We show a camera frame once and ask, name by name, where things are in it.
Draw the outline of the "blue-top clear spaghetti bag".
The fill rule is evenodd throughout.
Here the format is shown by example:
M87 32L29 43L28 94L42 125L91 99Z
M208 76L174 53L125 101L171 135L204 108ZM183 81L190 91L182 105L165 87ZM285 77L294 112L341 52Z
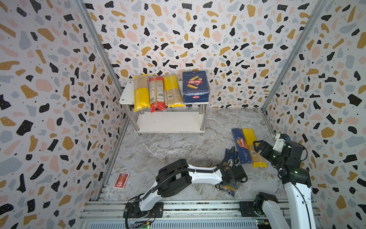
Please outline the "blue-top clear spaghetti bag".
M225 161L223 166L228 168L232 167L235 168L239 164L238 152L235 150L233 153L230 153L230 149L226 148L225 151ZM219 190L227 192L229 195L234 197L234 193L238 190L239 184L236 181L230 181L227 183L223 183L219 186Z

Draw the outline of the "blue Barilla spaghetti box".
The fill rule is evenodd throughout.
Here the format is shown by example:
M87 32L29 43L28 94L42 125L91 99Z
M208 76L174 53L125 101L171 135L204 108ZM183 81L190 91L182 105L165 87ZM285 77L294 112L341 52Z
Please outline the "blue Barilla spaghetti box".
M241 164L251 164L252 158L242 129L233 128L232 134Z

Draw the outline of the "blue Barilla pasta box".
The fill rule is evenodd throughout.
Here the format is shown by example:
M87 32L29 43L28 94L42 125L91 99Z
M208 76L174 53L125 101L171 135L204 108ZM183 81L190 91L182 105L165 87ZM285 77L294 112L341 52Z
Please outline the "blue Barilla pasta box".
M182 93L185 103L208 103L210 87L205 71L182 72Z

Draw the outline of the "yellow-top spaghetti bag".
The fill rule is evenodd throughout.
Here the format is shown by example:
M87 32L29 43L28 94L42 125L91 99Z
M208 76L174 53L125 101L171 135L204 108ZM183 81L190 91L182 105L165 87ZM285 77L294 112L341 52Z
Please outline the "yellow-top spaghetti bag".
M165 87L166 105L168 107L183 107L185 104L183 102L183 98L179 89L177 76L165 76L163 77L163 80Z

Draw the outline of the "red spaghetti bag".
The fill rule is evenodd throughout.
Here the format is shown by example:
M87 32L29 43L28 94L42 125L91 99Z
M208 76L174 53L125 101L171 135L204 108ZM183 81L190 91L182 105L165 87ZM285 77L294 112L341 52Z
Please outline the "red spaghetti bag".
M162 76L149 78L149 97L151 113L165 111L165 90Z

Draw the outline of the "yellow Pastatime spaghetti bag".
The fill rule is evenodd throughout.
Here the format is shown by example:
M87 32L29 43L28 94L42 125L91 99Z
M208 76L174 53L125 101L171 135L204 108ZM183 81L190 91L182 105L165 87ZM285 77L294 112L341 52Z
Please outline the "yellow Pastatime spaghetti bag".
M134 111L150 107L149 80L146 74L134 77Z

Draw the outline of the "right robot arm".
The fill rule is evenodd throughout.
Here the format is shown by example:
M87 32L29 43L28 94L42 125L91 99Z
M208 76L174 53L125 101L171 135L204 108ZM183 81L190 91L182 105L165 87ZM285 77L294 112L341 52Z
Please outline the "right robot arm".
M315 229L312 207L312 184L309 172L300 167L303 146L286 138L279 138L275 146L264 140L254 141L254 150L278 171L285 187L290 210L290 224L284 217L279 200L272 194L259 192L254 200L254 213L266 217L273 229Z

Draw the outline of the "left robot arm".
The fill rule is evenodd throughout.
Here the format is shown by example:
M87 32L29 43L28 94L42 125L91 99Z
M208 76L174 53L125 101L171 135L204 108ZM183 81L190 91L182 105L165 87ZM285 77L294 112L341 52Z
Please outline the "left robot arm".
M221 162L215 167L204 168L179 159L160 169L153 186L136 201L139 211L146 212L152 210L161 199L177 195L191 184L237 186L247 181L248 177L242 166L230 167Z

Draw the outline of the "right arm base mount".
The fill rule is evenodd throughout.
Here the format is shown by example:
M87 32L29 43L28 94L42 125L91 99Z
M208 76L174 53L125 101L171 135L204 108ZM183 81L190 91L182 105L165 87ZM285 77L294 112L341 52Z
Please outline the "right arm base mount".
M253 201L240 201L239 202L239 211L242 217L264 217L265 213L262 209L262 206L265 201L272 201L276 204L279 203L276 196L264 192L259 192L255 200Z

